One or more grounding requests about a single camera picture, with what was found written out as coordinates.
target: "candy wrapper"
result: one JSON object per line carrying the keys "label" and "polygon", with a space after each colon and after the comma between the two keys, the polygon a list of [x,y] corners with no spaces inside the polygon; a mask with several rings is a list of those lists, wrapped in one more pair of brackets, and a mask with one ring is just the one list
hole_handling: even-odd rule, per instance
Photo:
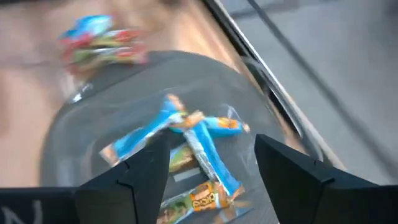
{"label": "candy wrapper", "polygon": [[126,47],[136,41],[143,35],[140,29],[122,29],[111,30],[105,32],[103,35],[94,38],[89,46],[90,47]]}
{"label": "candy wrapper", "polygon": [[[206,128],[211,137],[214,138],[234,136],[245,132],[248,133],[250,131],[250,128],[247,124],[236,119],[207,116],[203,121],[205,122]],[[176,133],[183,133],[182,128],[171,127],[171,130]]]}
{"label": "candy wrapper", "polygon": [[195,156],[188,144],[182,144],[170,151],[169,172],[177,172],[190,164],[195,163]]}
{"label": "candy wrapper", "polygon": [[218,155],[213,139],[204,122],[203,114],[202,120],[196,123],[197,120],[189,121],[193,127],[186,129],[183,134],[206,175],[210,180],[219,182],[225,188],[227,195],[232,197],[241,187],[241,183],[232,176]]}
{"label": "candy wrapper", "polygon": [[63,33],[61,43],[67,49],[88,46],[90,42],[112,28],[111,16],[95,15],[78,19],[72,29]]}
{"label": "candy wrapper", "polygon": [[167,128],[172,123],[181,123],[180,112],[184,106],[175,95],[167,95],[162,108],[155,119],[147,126],[137,129],[131,134],[117,140],[112,145],[104,148],[99,153],[111,165],[115,166],[120,161],[132,156],[142,149],[148,139],[161,129]]}
{"label": "candy wrapper", "polygon": [[111,30],[111,16],[87,16],[61,35],[62,60],[72,73],[85,73],[107,63],[143,64],[147,48],[139,28]]}
{"label": "candy wrapper", "polygon": [[144,64],[147,62],[147,54],[145,45],[136,43],[130,47],[76,49],[66,53],[64,61],[71,72],[81,73],[107,63]]}
{"label": "candy wrapper", "polygon": [[179,223],[193,212],[229,207],[233,200],[218,182],[208,181],[164,201],[156,224]]}

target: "gray floor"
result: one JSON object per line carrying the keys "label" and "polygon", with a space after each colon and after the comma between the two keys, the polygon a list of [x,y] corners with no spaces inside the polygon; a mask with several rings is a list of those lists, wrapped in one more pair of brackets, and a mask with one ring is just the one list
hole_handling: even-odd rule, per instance
{"label": "gray floor", "polygon": [[378,184],[396,183],[398,4],[256,1],[310,69],[246,1],[221,2],[348,170]]}

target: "colorful candy wrapper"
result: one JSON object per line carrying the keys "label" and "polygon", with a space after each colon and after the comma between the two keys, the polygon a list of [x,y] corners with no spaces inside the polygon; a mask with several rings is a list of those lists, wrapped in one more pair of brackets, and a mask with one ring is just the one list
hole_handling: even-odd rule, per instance
{"label": "colorful candy wrapper", "polygon": [[204,120],[193,123],[193,127],[186,129],[183,135],[210,180],[219,182],[230,197],[241,188],[241,183],[231,175],[218,155]]}
{"label": "colorful candy wrapper", "polygon": [[163,102],[159,114],[147,126],[137,129],[134,132],[117,140],[112,145],[105,147],[99,154],[111,165],[115,166],[119,162],[132,156],[141,150],[156,132],[169,126],[171,123],[181,123],[180,112],[184,110],[184,105],[175,95],[167,95]]}
{"label": "colorful candy wrapper", "polygon": [[[211,137],[214,138],[233,136],[245,132],[250,132],[249,125],[242,123],[236,119],[207,116],[203,121],[205,122],[207,130],[209,131]],[[183,132],[183,129],[180,128],[171,127],[171,130],[176,133]]]}
{"label": "colorful candy wrapper", "polygon": [[143,43],[136,43],[132,47],[76,49],[66,52],[63,59],[67,62],[69,71],[81,73],[106,63],[143,64],[147,62],[147,52]]}
{"label": "colorful candy wrapper", "polygon": [[63,59],[72,64],[84,64],[96,58],[104,62],[141,63],[141,57],[146,57],[146,47],[143,43],[137,42],[130,47],[76,49],[72,52],[66,52]]}
{"label": "colorful candy wrapper", "polygon": [[126,47],[140,37],[139,29],[122,29],[107,31],[90,42],[90,47]]}
{"label": "colorful candy wrapper", "polygon": [[208,181],[164,201],[160,206],[156,224],[176,224],[193,212],[226,208],[231,205],[233,199],[227,196],[219,183]]}
{"label": "colorful candy wrapper", "polygon": [[170,167],[169,172],[176,172],[182,168],[189,166],[195,162],[195,156],[188,144],[184,143],[181,146],[170,151]]}
{"label": "colorful candy wrapper", "polygon": [[112,28],[111,16],[95,15],[86,16],[76,21],[75,26],[63,33],[60,41],[66,49],[87,46],[95,38]]}

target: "blue candy wrapper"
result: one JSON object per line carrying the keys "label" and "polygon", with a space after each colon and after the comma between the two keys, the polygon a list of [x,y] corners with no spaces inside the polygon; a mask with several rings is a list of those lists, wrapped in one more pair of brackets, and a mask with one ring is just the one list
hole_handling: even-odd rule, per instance
{"label": "blue candy wrapper", "polygon": [[183,134],[206,175],[211,180],[219,182],[225,188],[227,195],[232,197],[241,187],[241,183],[231,175],[218,155],[205,121],[199,121]]}
{"label": "blue candy wrapper", "polygon": [[[231,118],[207,116],[203,122],[206,124],[207,130],[213,138],[235,136],[250,131],[247,124]],[[176,133],[183,133],[182,128],[170,128]]]}
{"label": "blue candy wrapper", "polygon": [[92,38],[104,34],[112,26],[113,20],[111,16],[86,16],[78,19],[72,29],[60,36],[60,40],[66,45],[83,45],[88,43]]}
{"label": "blue candy wrapper", "polygon": [[181,123],[180,112],[183,111],[183,105],[174,95],[167,95],[163,102],[159,114],[147,126],[137,129],[121,139],[115,141],[112,145],[104,148],[100,155],[111,165],[115,166],[120,161],[141,150],[149,138],[161,129],[167,128],[172,123]]}

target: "wooden surface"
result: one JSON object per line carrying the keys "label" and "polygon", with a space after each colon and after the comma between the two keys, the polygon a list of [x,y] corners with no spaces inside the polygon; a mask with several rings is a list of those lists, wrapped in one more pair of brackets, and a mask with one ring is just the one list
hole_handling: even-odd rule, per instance
{"label": "wooden surface", "polygon": [[[38,185],[42,142],[52,118],[87,78],[69,75],[58,61],[56,39],[79,17],[112,14],[122,26],[144,27],[150,50],[207,55],[253,81],[198,1],[163,2],[66,0],[0,8],[0,187]],[[294,141],[291,146],[298,145],[294,137],[289,139]]]}

